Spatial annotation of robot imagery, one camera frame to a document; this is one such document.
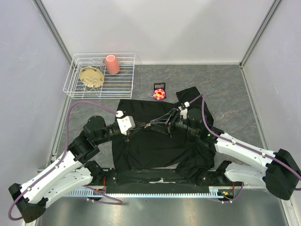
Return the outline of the pink white flower brooch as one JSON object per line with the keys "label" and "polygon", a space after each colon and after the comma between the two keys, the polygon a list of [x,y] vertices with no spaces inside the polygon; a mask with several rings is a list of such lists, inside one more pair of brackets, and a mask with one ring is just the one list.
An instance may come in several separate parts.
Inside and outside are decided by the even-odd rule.
{"label": "pink white flower brooch", "polygon": [[154,90],[153,94],[148,94],[148,97],[156,100],[163,100],[166,98],[166,92],[163,89],[156,89]]}

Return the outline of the black t-shirt garment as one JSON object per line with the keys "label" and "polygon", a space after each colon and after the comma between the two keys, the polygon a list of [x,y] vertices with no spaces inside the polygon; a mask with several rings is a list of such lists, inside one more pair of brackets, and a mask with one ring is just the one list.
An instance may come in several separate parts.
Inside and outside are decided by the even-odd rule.
{"label": "black t-shirt garment", "polygon": [[[196,87],[176,93],[177,103],[122,99],[117,107],[133,117],[136,122],[148,123],[181,103],[193,101],[192,108],[201,108],[202,98]],[[201,144],[181,131],[172,136],[142,128],[126,141],[118,138],[112,142],[114,166],[118,171],[161,168],[177,164],[176,172],[195,181],[214,167],[215,148]]]}

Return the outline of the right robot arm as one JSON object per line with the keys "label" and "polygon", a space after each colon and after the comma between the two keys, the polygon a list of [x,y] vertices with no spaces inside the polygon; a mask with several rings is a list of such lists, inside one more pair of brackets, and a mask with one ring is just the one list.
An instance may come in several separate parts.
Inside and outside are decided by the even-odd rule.
{"label": "right robot arm", "polygon": [[148,126],[169,136],[175,131],[183,132],[204,148],[232,156],[244,163],[222,163],[221,170],[215,174],[216,182],[220,185],[227,185],[231,181],[264,186],[275,197],[289,200],[301,179],[301,170],[288,151],[259,148],[209,127],[203,110],[192,108],[180,111],[174,108],[151,120]]}

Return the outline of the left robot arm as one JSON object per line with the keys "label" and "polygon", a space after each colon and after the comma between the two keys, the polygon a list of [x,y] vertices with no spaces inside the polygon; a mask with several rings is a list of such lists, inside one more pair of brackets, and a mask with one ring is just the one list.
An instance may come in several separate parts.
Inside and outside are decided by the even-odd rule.
{"label": "left robot arm", "polygon": [[[23,184],[14,183],[9,187],[14,202],[8,211],[11,220],[31,223],[46,209],[68,192],[88,184],[99,185],[103,181],[103,170],[92,161],[100,144],[132,135],[143,122],[117,112],[116,121],[106,125],[101,116],[93,116],[83,126],[63,153],[34,178]],[[12,217],[12,209],[17,207],[21,216]]]}

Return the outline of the black open jewelry box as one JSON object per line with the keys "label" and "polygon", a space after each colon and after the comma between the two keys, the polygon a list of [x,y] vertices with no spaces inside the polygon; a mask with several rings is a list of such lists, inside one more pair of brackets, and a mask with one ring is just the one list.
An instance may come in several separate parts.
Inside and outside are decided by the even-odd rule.
{"label": "black open jewelry box", "polygon": [[154,83],[153,89],[154,89],[154,90],[156,90],[156,89],[163,89],[163,90],[165,91],[165,89],[166,89],[166,83],[165,83],[165,82],[162,82],[162,83]]}

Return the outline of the pink cup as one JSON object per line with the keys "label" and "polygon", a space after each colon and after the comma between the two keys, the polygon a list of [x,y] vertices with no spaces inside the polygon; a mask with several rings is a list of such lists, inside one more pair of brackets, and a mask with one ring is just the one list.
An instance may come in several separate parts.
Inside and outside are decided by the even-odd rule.
{"label": "pink cup", "polygon": [[114,55],[108,55],[103,60],[103,63],[107,67],[107,71],[110,74],[117,74],[120,71],[118,60]]}

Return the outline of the yellow plate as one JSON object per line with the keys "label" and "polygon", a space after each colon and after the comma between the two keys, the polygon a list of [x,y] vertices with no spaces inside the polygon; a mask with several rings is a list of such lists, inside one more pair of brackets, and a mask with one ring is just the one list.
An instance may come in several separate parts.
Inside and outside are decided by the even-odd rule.
{"label": "yellow plate", "polygon": [[93,67],[84,67],[79,72],[79,79],[89,88],[98,88],[104,83],[103,73]]}

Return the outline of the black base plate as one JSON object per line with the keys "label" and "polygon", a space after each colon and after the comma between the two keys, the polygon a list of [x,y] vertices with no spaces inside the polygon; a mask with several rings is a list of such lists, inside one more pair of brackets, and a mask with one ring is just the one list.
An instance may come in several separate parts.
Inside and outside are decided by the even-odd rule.
{"label": "black base plate", "polygon": [[230,181],[221,172],[216,170],[206,171],[204,174],[193,179],[185,178],[176,172],[175,169],[130,169],[117,171],[112,168],[105,168],[102,175],[96,176],[91,182],[81,180],[80,187],[118,187],[122,185],[154,185],[171,184],[177,186],[200,186],[200,187],[232,187],[235,183]]}

